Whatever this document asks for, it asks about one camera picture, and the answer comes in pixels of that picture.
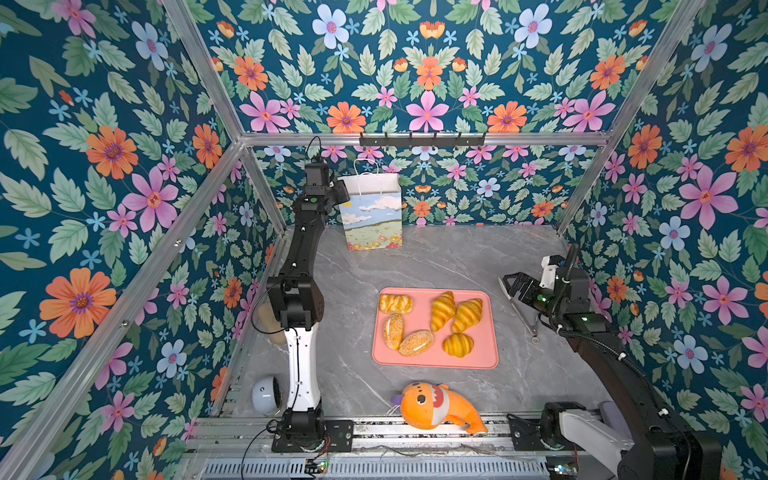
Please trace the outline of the metal tongs with white tips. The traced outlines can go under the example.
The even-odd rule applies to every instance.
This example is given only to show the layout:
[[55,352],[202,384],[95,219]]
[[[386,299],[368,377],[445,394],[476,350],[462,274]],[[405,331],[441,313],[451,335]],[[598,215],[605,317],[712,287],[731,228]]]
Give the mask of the metal tongs with white tips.
[[511,308],[522,322],[527,332],[528,339],[534,345],[539,344],[539,320],[537,319],[535,312],[522,302],[522,295],[526,293],[532,285],[537,284],[537,281],[528,274],[517,272],[502,276],[499,279],[499,284],[502,293],[507,298]]

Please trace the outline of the landscape print paper bag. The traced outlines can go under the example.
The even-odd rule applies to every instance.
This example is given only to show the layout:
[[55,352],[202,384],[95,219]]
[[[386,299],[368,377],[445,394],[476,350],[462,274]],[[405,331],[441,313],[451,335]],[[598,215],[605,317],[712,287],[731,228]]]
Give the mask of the landscape print paper bag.
[[339,206],[348,249],[362,252],[403,245],[402,196],[397,173],[342,177],[350,199]]

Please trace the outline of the round ridged fake bread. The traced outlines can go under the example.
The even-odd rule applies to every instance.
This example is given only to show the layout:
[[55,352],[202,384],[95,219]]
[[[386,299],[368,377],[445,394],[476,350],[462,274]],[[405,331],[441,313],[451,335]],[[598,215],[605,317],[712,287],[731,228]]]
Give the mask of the round ridged fake bread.
[[456,358],[464,358],[470,354],[474,348],[473,338],[464,333],[454,333],[449,335],[442,344],[443,351]]

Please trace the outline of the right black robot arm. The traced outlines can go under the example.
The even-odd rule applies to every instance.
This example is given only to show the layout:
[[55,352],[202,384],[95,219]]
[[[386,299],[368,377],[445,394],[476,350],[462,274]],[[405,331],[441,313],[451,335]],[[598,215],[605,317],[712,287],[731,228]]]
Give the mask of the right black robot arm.
[[576,446],[618,479],[717,479],[722,446],[694,430],[628,356],[607,318],[590,301],[590,279],[577,250],[546,256],[543,272],[501,277],[513,307],[536,311],[537,322],[565,339],[595,372],[618,411],[608,424],[577,402],[549,402],[539,436],[550,447]]

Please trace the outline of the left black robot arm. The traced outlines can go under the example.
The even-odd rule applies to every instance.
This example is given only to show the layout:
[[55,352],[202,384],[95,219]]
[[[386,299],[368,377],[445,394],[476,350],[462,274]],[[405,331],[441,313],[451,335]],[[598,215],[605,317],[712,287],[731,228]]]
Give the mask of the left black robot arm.
[[315,336],[324,315],[324,297],[314,279],[321,236],[334,208],[349,200],[346,185],[323,161],[305,165],[304,191],[293,204],[294,229],[288,252],[267,293],[285,334],[289,392],[275,446],[315,450],[326,441],[322,399],[316,373]]

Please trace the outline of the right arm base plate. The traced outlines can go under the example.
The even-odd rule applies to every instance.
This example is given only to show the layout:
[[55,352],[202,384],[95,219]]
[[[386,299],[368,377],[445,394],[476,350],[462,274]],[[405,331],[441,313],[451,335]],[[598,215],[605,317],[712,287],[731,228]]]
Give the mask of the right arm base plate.
[[541,435],[539,423],[534,420],[508,413],[506,419],[509,425],[511,441],[516,451],[559,451],[563,448],[560,443],[548,443]]

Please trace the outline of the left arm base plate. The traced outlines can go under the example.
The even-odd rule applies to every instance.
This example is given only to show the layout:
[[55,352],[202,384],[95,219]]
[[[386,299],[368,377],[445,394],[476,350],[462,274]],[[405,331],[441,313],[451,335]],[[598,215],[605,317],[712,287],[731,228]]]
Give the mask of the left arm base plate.
[[355,423],[352,420],[323,420],[320,423],[287,423],[281,420],[273,437],[273,453],[348,453],[352,450]]

